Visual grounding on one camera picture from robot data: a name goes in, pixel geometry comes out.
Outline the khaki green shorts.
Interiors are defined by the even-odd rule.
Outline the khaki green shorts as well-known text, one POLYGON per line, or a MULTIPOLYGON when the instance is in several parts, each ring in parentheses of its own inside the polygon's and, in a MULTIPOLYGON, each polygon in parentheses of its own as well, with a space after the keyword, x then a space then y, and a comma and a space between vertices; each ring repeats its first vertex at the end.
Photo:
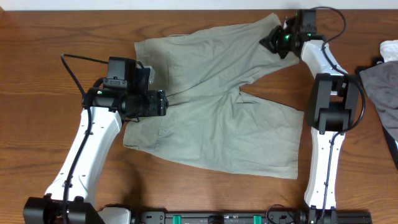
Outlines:
POLYGON ((124 146, 202 169, 296 179, 303 113, 240 90, 295 65, 259 42, 279 25, 275 14, 250 23, 135 43, 155 70, 154 90, 169 101, 165 116, 129 123, 124 146))

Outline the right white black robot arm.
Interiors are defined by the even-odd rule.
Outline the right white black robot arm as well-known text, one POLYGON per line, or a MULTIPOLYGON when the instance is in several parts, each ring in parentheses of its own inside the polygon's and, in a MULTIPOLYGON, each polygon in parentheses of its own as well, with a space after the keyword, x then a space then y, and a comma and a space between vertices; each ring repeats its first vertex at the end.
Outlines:
POLYGON ((345 134, 359 123, 358 99, 363 91, 329 49, 329 41, 317 34, 316 11, 299 10, 277 25, 259 42, 281 59, 292 52, 309 67, 314 84, 305 112, 311 127, 312 160, 304 195, 307 209, 297 212, 296 223, 337 223, 335 183, 345 134))

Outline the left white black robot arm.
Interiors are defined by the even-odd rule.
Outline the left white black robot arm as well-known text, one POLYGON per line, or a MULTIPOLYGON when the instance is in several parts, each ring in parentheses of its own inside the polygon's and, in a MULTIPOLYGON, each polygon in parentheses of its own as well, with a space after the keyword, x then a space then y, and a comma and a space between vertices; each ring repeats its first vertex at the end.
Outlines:
POLYGON ((30 197, 23 209, 26 223, 135 223, 124 205, 94 208, 96 190, 110 147, 128 118, 164 116, 163 90, 150 90, 150 66, 109 68, 83 98, 79 128, 67 158, 43 197, 30 197))

